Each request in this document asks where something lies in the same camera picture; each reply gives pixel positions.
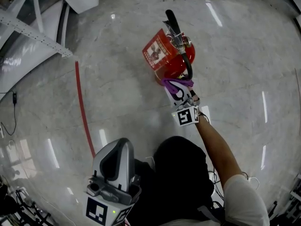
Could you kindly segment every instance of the red fire extinguisher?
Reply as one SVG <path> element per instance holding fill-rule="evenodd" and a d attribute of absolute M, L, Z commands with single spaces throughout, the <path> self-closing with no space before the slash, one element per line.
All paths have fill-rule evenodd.
<path fill-rule="evenodd" d="M 155 71 L 156 81 L 163 78 L 191 80 L 195 49 L 189 37 L 180 31 L 172 10 L 166 11 L 167 34 L 161 29 L 143 49 L 143 55 Z"/>

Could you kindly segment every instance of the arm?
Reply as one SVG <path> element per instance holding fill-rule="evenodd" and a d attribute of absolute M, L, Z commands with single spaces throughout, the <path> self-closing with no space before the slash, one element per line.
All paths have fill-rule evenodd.
<path fill-rule="evenodd" d="M 227 142 L 210 125 L 204 116 L 199 116 L 199 123 L 196 124 L 196 127 L 203 139 L 212 164 L 218 172 L 222 187 L 224 188 L 225 183 L 230 177 L 242 174 L 242 171 Z"/>

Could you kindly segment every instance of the white cable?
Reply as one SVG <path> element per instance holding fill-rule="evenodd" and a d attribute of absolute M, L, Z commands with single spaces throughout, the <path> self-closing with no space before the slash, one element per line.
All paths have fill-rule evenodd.
<path fill-rule="evenodd" d="M 258 182 L 258 186 L 256 188 L 256 190 L 257 190 L 259 188 L 259 186 L 260 186 L 260 182 L 259 182 L 258 178 L 256 178 L 256 177 L 249 177 L 249 182 L 251 182 L 251 179 L 255 179 Z"/>
<path fill-rule="evenodd" d="M 145 159 L 148 159 L 148 158 L 151 158 L 151 159 L 152 159 L 152 161 L 153 161 L 153 163 L 154 163 L 154 165 L 156 165 L 156 164 L 155 164 L 154 157 L 152 157 L 152 156 L 148 156 L 148 157 L 146 157 Z"/>
<path fill-rule="evenodd" d="M 14 144 L 15 144 L 15 147 L 16 147 L 16 152 L 18 153 L 18 157 L 19 157 L 19 159 L 20 159 L 20 154 L 19 154 L 19 152 L 18 152 L 18 150 L 17 150 L 17 146 L 16 146 L 16 143 L 15 143 L 15 141 L 14 140 L 10 140 L 9 142 L 14 142 Z M 22 164 L 22 162 L 21 162 L 21 167 L 22 167 L 22 169 L 23 169 L 23 171 L 25 172 L 25 175 L 26 175 L 26 177 L 28 178 L 28 181 L 29 181 L 29 183 L 31 184 L 31 186 L 33 187 L 33 189 L 35 190 L 35 192 L 46 202 L 46 203 L 48 203 L 49 205 L 51 205 L 54 209 L 56 209 L 58 212 L 60 212 L 61 214 L 63 214 L 69 221 L 71 221 L 75 226 L 77 226 L 76 224 L 75 224 L 75 222 L 73 221 L 73 220 L 71 220 L 67 215 L 65 215 L 62 211 L 60 211 L 58 208 L 56 208 L 52 203 L 50 203 L 50 202 L 48 202 L 40 193 L 39 193 L 39 191 L 37 190 L 37 188 L 32 184 L 32 182 L 29 180 L 29 177 L 28 177 L 28 175 L 27 175 L 27 173 L 26 173 L 26 170 L 24 169 L 24 166 L 23 166 L 23 164 Z"/>

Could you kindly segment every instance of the marble floor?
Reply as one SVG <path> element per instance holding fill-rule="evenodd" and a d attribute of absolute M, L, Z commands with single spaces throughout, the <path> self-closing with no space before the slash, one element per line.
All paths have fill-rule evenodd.
<path fill-rule="evenodd" d="M 96 152 L 127 137 L 135 157 L 148 161 L 173 135 L 204 149 L 193 125 L 175 125 L 165 92 L 142 56 L 164 27 L 166 9 L 174 11 L 195 45 L 194 89 L 212 125 L 241 169 L 259 179 L 266 206 L 277 200 L 281 207 L 301 166 L 296 79 L 301 80 L 301 41 L 294 11 L 282 0 L 100 0 L 96 8 L 70 14 L 66 44 L 79 60 Z M 74 58 L 51 57 L 14 90 L 17 128 L 12 137 L 0 139 L 1 172 L 61 225 L 89 225 L 81 199 L 92 155 Z M 0 118 L 9 129 L 14 126 L 11 95 L 0 102 Z"/>

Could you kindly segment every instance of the wire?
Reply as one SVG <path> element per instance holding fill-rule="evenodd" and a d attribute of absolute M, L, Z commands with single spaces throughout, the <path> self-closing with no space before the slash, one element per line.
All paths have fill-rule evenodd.
<path fill-rule="evenodd" d="M 249 181 L 251 181 L 251 179 L 255 179 L 258 182 L 258 186 L 256 188 L 256 190 L 257 190 L 259 188 L 259 186 L 260 186 L 260 182 L 259 182 L 258 178 L 256 178 L 256 177 L 250 177 Z"/>
<path fill-rule="evenodd" d="M 151 158 L 154 165 L 156 165 L 154 157 L 153 156 L 147 156 L 145 159 L 149 159 L 149 158 Z"/>
<path fill-rule="evenodd" d="M 213 182 L 213 185 L 214 185 L 214 190 L 215 190 L 216 194 L 219 195 L 219 197 L 224 201 L 224 197 L 223 197 L 223 195 L 221 194 L 220 190 L 217 187 L 217 183 L 219 183 L 220 180 L 217 181 L 217 175 L 215 173 L 215 167 L 213 167 L 213 171 L 208 171 L 208 172 L 213 173 L 212 182 Z"/>
<path fill-rule="evenodd" d="M 221 205 L 219 202 L 217 202 L 217 201 L 213 201 L 213 203 L 216 203 L 216 204 L 217 204 L 217 206 L 219 206 L 220 208 L 222 208 L 222 205 Z"/>
<path fill-rule="evenodd" d="M 0 92 L 0 94 L 7 94 L 9 92 L 13 92 L 12 90 L 9 90 L 8 92 Z"/>
<path fill-rule="evenodd" d="M 246 179 L 249 180 L 248 174 L 246 172 L 244 172 L 244 171 L 242 173 L 245 174 L 246 175 Z"/>
<path fill-rule="evenodd" d="M 210 124 L 210 121 L 209 121 L 209 119 L 208 119 L 208 117 L 203 113 L 203 112 L 200 112 L 199 113 L 199 115 L 202 115 L 202 116 L 204 116 L 205 117 L 205 119 L 208 121 L 208 123 Z"/>
<path fill-rule="evenodd" d="M 6 129 L 5 125 L 0 122 L 0 124 L 3 126 L 4 130 L 10 135 L 12 136 L 16 130 L 16 127 L 17 127 L 17 121 L 16 121 L 16 105 L 14 105 L 14 119 L 15 119 L 15 127 L 14 127 L 14 131 L 12 133 L 9 133 L 8 130 Z"/>

